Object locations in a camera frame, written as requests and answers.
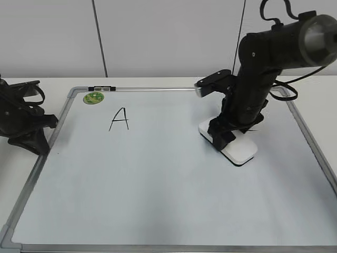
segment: aluminum whiteboard frame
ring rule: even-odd
[[[95,86],[94,91],[101,92],[155,92],[155,91],[194,91],[193,87],[143,87],[143,88],[115,88],[110,91],[110,86]],[[92,91],[89,87],[74,87],[68,94],[61,113],[60,120],[56,129],[49,139],[52,147],[62,128],[66,116],[72,106],[77,94]],[[288,92],[282,87],[274,88],[273,91],[280,92],[287,96]],[[324,154],[316,143],[312,133],[305,124],[303,118],[298,112],[293,102],[287,102],[289,110],[293,114],[299,128],[301,129],[306,141],[314,153],[323,173],[337,195],[337,178],[328,164]],[[337,252],[337,246],[199,246],[199,245],[44,245],[44,244],[19,244],[12,242],[14,229],[20,219],[24,207],[34,189],[38,177],[43,169],[48,155],[40,155],[30,173],[25,186],[23,187],[18,200],[7,220],[7,223],[0,231],[0,253],[19,253],[19,252],[158,252],[158,253],[175,253],[175,252]]]

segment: whiteboard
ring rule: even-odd
[[[22,244],[336,245],[337,200],[287,104],[233,166],[198,133],[220,94],[79,93],[15,228]],[[125,121],[111,120],[125,108]],[[118,114],[116,119],[123,119]]]

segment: black cable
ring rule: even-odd
[[[24,86],[31,86],[33,89],[35,89],[41,95],[42,100],[38,101],[38,102],[21,103],[21,102],[16,101],[15,99],[12,99],[12,98],[8,97],[7,94],[5,92],[2,92],[1,90],[0,90],[0,97],[2,97],[4,100],[6,100],[8,103],[14,105],[15,107],[21,108],[21,109],[29,112],[30,114],[35,115],[36,114],[36,107],[38,107],[39,105],[41,105],[45,101],[46,96],[45,96],[44,92],[41,90],[41,88],[38,87],[36,84],[34,84],[32,82],[27,82],[22,87],[24,87]]]
[[[321,70],[323,70],[323,69],[325,69],[325,68],[326,68],[326,66],[320,67],[319,69],[317,69],[317,70],[315,70],[315,71],[313,71],[313,72],[311,72],[311,73],[309,73],[309,74],[307,74],[307,75],[304,75],[304,76],[302,76],[302,77],[299,77],[299,78],[296,78],[296,79],[287,81],[286,83],[287,83],[287,84],[290,84],[290,83],[297,82],[297,81],[302,80],[302,79],[304,79],[304,78],[307,78],[307,77],[309,77],[309,76],[311,76],[311,75],[314,75],[314,74],[320,72]]]
[[[274,21],[276,25],[281,25],[281,21],[276,18],[276,17],[272,17],[272,18],[265,18],[264,16],[264,8],[265,8],[265,4],[268,2],[268,0],[262,0],[261,2],[261,5],[260,5],[260,16],[263,20],[266,20],[266,21]],[[286,9],[286,12],[288,14],[288,16],[290,18],[292,18],[293,20],[298,20],[299,17],[296,17],[292,11],[291,11],[291,4],[290,4],[290,1],[289,0],[284,0],[284,3],[285,3],[285,9]]]
[[[299,77],[299,78],[296,78],[296,79],[293,79],[293,80],[290,80],[290,81],[287,81],[287,82],[282,82],[282,81],[279,81],[279,80],[275,80],[275,85],[273,85],[272,87],[278,87],[278,86],[284,87],[284,88],[286,88],[287,90],[292,91],[292,92],[295,94],[294,96],[288,96],[288,97],[284,97],[284,96],[276,96],[276,95],[274,95],[272,92],[269,92],[269,94],[270,94],[273,98],[275,98],[276,100],[280,100],[280,101],[292,101],[292,100],[295,100],[295,99],[298,98],[299,93],[298,93],[298,91],[297,91],[294,87],[290,86],[289,84],[290,84],[290,83],[297,82],[297,81],[302,80],[302,79],[305,79],[305,78],[307,78],[307,77],[309,77],[309,76],[312,76],[312,75],[314,75],[314,74],[320,72],[321,70],[323,70],[323,69],[325,69],[325,68],[326,68],[326,66],[320,67],[319,69],[317,69],[317,70],[315,70],[315,71],[313,71],[313,72],[311,72],[311,73],[309,73],[309,74],[307,74],[307,75],[301,76],[301,77]]]

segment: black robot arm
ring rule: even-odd
[[[55,128],[55,115],[45,115],[40,105],[45,100],[39,81],[8,85],[0,78],[0,136],[8,143],[27,149],[35,154],[47,154],[49,145],[43,128]],[[26,102],[25,96],[39,93],[38,102]]]
[[[265,2],[260,8],[263,19]],[[291,13],[289,1],[285,2]],[[199,96],[213,91],[226,95],[220,115],[210,121],[208,129],[217,150],[235,139],[231,131],[245,133],[263,120],[261,110],[267,105],[266,97],[273,86],[284,86],[295,92],[291,98],[273,97],[283,101],[297,98],[290,82],[276,80],[282,70],[322,66],[321,70],[336,60],[337,21],[328,15],[317,16],[316,11],[295,18],[298,21],[289,25],[283,25],[277,18],[265,19],[275,21],[270,31],[248,33],[240,42],[241,67],[237,76],[221,70],[195,84]]]

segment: white table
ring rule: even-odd
[[[285,81],[295,77],[280,77]],[[9,84],[36,79],[6,79]],[[123,87],[179,87],[192,86],[200,77],[158,77],[158,78],[50,78],[41,80],[40,87],[46,94],[43,104],[47,114],[58,115],[69,90],[74,86],[111,85]],[[295,84],[299,98],[295,104],[325,154],[331,167],[337,173],[335,142],[337,133],[334,125],[337,114],[334,110],[337,92],[337,76],[313,76]],[[0,225],[2,226],[12,210],[16,199],[36,161],[37,156],[18,147],[7,144],[0,138]]]

